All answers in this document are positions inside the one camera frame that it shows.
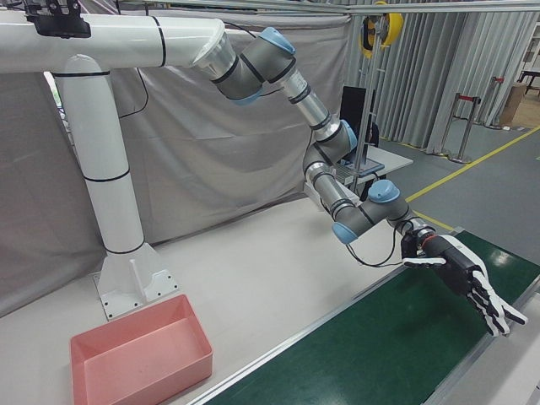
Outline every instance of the metal pole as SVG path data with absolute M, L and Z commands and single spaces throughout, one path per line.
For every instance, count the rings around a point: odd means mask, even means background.
M 375 22 L 375 39 L 373 41 L 373 51 L 371 52 L 369 72 L 364 82 L 364 108 L 362 110 L 362 118 L 359 129 L 359 141 L 356 148 L 356 156 L 354 159 L 354 179 L 352 185 L 350 186 L 350 189 L 353 192 L 356 192 L 356 186 L 358 185 L 359 177 L 367 176 L 370 173 L 384 168 L 384 165 L 367 158 L 368 144 L 365 142 L 365 136 L 370 129 L 370 116 L 373 116 L 373 114 L 371 113 L 371 104 L 374 99 L 373 93 L 376 85 L 376 74 L 379 72 L 379 61 L 381 54 L 381 24 L 382 19 L 377 18 L 377 21 Z
M 495 89 L 497 88 L 497 84 L 503 83 L 504 78 L 497 78 L 493 76 L 491 78 L 491 83 L 489 84 L 488 91 L 486 92 L 485 97 L 483 98 L 483 103 L 480 106 L 480 111 L 478 112 L 478 117 L 475 124 L 485 125 L 486 123 L 486 113 L 488 112 L 488 107 L 491 105 L 491 102 L 493 101 L 493 98 L 495 96 Z
M 450 151 L 448 149 L 445 149 L 445 143 L 446 143 L 446 139 L 448 138 L 448 132 L 450 131 L 450 125 L 452 124 L 452 118 L 456 114 L 457 102 L 459 101 L 460 95 L 461 93 L 456 93 L 456 97 L 454 97 L 454 103 L 452 104 L 450 116 L 448 117 L 448 122 L 446 123 L 445 133 L 442 136 L 442 143 L 440 144 L 440 152 L 437 154 L 434 154 L 435 156 L 448 156 L 450 154 Z
M 464 3 L 404 3 L 386 5 L 337 5 L 328 3 L 290 2 L 285 0 L 119 0 L 121 3 L 160 3 L 198 5 L 220 8 L 254 8 L 255 10 L 290 10 L 348 15 L 382 15 L 386 13 L 511 13 L 540 11 L 540 0 L 487 0 Z
M 354 168 L 361 171 L 362 166 L 365 166 L 367 160 L 367 144 L 365 136 L 369 131 L 371 104 L 373 103 L 373 91 L 375 90 L 377 68 L 379 67 L 379 54 L 381 53 L 381 38 L 379 37 L 380 29 L 377 29 L 378 22 L 375 25 L 375 41 L 370 61 L 370 71 L 365 80 L 365 97 L 364 109 L 362 110 L 362 119 L 359 129 L 358 147 L 356 149 L 356 159 L 354 160 Z
M 457 155 L 451 154 L 448 157 L 448 160 L 451 160 L 452 162 L 467 164 L 473 161 L 471 158 L 467 156 L 463 156 L 463 155 L 465 154 L 465 147 L 467 146 L 467 141 L 469 140 L 469 133 L 471 132 L 471 128 L 473 127 L 474 114 L 476 112 L 479 102 L 480 102 L 479 97 L 472 98 L 471 113 L 469 114 L 469 118 L 467 120 L 467 126 L 465 127 L 465 133 L 463 134 L 462 145 L 460 146 L 459 152 Z

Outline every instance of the black cable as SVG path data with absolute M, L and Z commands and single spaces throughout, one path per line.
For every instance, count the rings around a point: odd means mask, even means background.
M 411 222 L 411 219 L 418 219 L 419 217 L 411 217 L 409 219 L 404 219 L 403 221 L 399 221 L 396 223 L 396 225 L 394 226 L 394 232 L 392 233 L 392 237 L 391 237 L 391 250 L 390 250 L 390 254 L 388 255 L 388 257 L 383 260 L 382 262 L 379 262 L 379 263 L 374 263 L 374 264 L 371 264 L 371 263 L 368 263 L 368 262 L 364 262 L 362 259 L 360 259 L 357 255 L 356 255 L 356 252 L 354 251 L 353 247 L 351 245 L 346 245 L 347 247 L 347 250 L 348 252 L 351 254 L 351 256 L 354 258 L 354 260 L 356 260 L 358 263 L 360 264 L 363 264 L 364 266 L 368 266 L 368 267 L 376 267 L 376 268 L 381 268 L 381 267 L 388 267 L 388 266 L 397 266 L 398 264 L 401 264 L 401 262 L 399 263 L 386 263 L 390 260 L 390 258 L 392 257 L 392 255 L 394 254 L 394 251 L 396 250 L 396 235 L 397 235 L 397 227 L 398 226 L 401 226 L 401 229 L 403 230 L 403 226 L 407 223 L 409 223 L 411 226 L 414 226 L 413 223 Z
M 307 141 L 307 146 L 305 147 L 305 151 L 307 152 L 307 149 L 310 147 L 311 145 L 311 139 L 313 139 L 313 130 L 311 130 L 311 135 L 310 135 L 310 140 Z
M 271 91 L 269 93 L 261 94 L 259 97 L 264 97 L 265 95 L 273 95 L 274 93 L 277 93 L 278 91 L 281 91 L 281 89 L 275 89 L 274 91 Z
M 141 74 L 141 71 L 139 70 L 138 67 L 137 67 L 137 73 L 138 73 L 138 76 L 141 78 L 141 83 L 143 84 L 144 93 L 146 94 L 146 100 L 144 101 L 143 107 L 141 107 L 139 110 L 134 111 L 134 112 L 130 112 L 128 114 L 124 114 L 123 116 L 119 116 L 118 117 L 119 119 L 126 118 L 127 116 L 132 116 L 134 114 L 137 114 L 137 113 L 141 112 L 142 110 L 144 110 L 146 108 L 146 106 L 149 103 L 149 91 L 146 89 L 146 83 L 144 82 L 143 75 Z
M 25 11 L 24 8 L 17 7 L 17 6 L 20 6 L 20 5 L 22 5 L 22 4 L 23 4 L 23 2 L 8 3 L 8 4 L 6 4 L 6 8 L 7 8 L 8 10 Z
M 239 25 L 237 25 L 237 24 L 230 23 L 230 22 L 228 22 L 228 21 L 224 21 L 224 24 L 227 24 L 227 25 L 230 25 L 230 26 L 232 26 L 232 27 L 235 27 L 235 28 L 237 28 L 237 29 L 239 29 L 239 30 L 245 31 L 245 32 L 247 32 L 249 35 L 251 35 L 253 38 L 256 38 L 256 36 L 255 36 L 251 31 L 249 31 L 248 29 L 246 29 L 246 28 L 244 28 L 244 27 L 241 27 L 241 26 L 239 26 Z

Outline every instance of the yellow cable reel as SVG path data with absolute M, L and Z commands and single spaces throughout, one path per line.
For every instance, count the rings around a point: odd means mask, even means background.
M 384 1 L 375 2 L 377 5 L 387 5 Z M 400 13 L 386 13 L 382 16 L 384 24 L 381 28 L 381 48 L 388 47 L 394 42 L 403 28 L 403 16 Z M 375 43 L 375 22 L 377 17 L 366 17 L 359 37 L 359 47 L 368 59 L 371 59 Z

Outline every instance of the aluminum rail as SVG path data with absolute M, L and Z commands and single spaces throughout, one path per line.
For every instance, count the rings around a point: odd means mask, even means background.
M 178 6 L 208 6 L 219 8 L 254 8 L 278 11 L 298 11 L 327 14 L 377 15 L 385 13 L 509 13 L 540 11 L 540 0 L 487 0 L 464 3 L 410 3 L 387 5 L 337 5 L 329 3 L 299 3 L 288 0 L 119 0 L 120 3 L 174 4 Z
M 326 3 L 297 3 L 289 0 L 119 0 L 120 3 L 130 4 L 174 4 L 178 6 L 208 6 L 219 8 L 254 8 L 278 11 L 300 11 L 311 13 L 347 14 L 346 6 Z

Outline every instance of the gray backdrop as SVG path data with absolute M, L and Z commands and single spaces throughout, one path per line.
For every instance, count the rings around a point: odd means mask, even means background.
M 283 30 L 297 47 L 300 70 L 338 111 L 346 17 L 225 17 L 255 31 L 268 25 Z M 243 33 L 231 37 L 238 50 L 249 40 Z M 300 190 L 310 132 L 280 93 L 237 107 L 194 72 L 167 67 L 141 73 L 148 106 L 121 125 L 149 242 L 203 230 Z M 119 115 L 140 108 L 145 97 L 136 71 L 111 76 Z M 42 75 L 0 75 L 0 100 L 1 316 L 99 270 L 105 251 Z

